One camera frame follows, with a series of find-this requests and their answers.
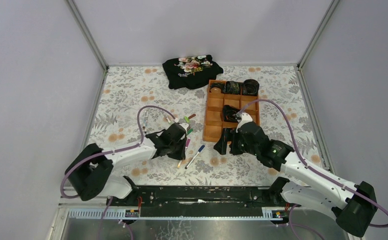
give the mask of gray floor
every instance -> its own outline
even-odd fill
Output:
[[[320,232],[326,240],[347,240],[329,217],[311,210],[295,210],[293,221]],[[96,240],[99,220],[69,218],[63,240]],[[130,225],[135,240],[296,240],[289,227],[276,228],[257,220],[139,220]],[[303,240],[320,240],[314,233],[296,228]],[[129,231],[116,220],[105,220],[101,240],[129,240]]]

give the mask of gray wall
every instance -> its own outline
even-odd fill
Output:
[[[45,239],[101,75],[64,1],[0,0],[0,240]]]
[[[388,209],[388,1],[341,1],[304,73],[337,174],[371,183]],[[368,229],[381,239],[388,228]]]
[[[76,0],[105,60],[297,63],[331,0]]]

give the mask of pen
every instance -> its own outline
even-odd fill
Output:
[[[185,167],[185,169],[188,169],[188,167],[191,165],[191,163],[194,161],[194,159],[200,154],[200,152],[204,149],[205,145],[202,145],[200,149],[198,149],[198,152],[194,155],[194,157],[189,161],[188,165]]]
[[[186,141],[186,144],[185,144],[185,153],[186,153],[186,150],[188,149],[189,142],[191,142],[191,139],[188,138],[188,140]]]

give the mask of wooden organizer box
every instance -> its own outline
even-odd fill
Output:
[[[204,119],[203,140],[206,142],[218,142],[223,128],[236,128],[238,123],[223,121],[223,106],[230,105],[241,109],[247,103],[258,99],[258,96],[245,96],[241,94],[224,94],[210,92],[212,83],[225,83],[221,80],[210,80],[207,87],[207,106]],[[260,125],[259,103],[251,104],[246,110],[253,121]]]

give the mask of table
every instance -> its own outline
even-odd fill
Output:
[[[260,98],[275,101],[288,115],[301,154],[322,166],[293,66],[222,68],[224,73],[218,75],[218,80],[243,82],[256,79],[260,83]],[[182,118],[181,122],[184,122],[184,116],[196,114],[190,123],[193,133],[188,136],[191,143],[187,159],[194,156],[202,144],[206,147],[188,169],[184,168],[188,160],[177,168],[178,161],[165,156],[130,163],[114,169],[113,175],[129,176],[137,185],[270,186],[279,176],[305,185],[290,175],[263,166],[252,155],[219,155],[213,149],[214,143],[202,141],[206,88],[169,89],[161,66],[110,67],[88,141],[105,148],[139,140],[136,114],[144,105],[156,105]],[[149,111],[147,130],[150,133],[169,126],[161,111],[152,108],[145,111]],[[269,138],[292,146],[285,120],[274,106],[260,103],[260,125]]]

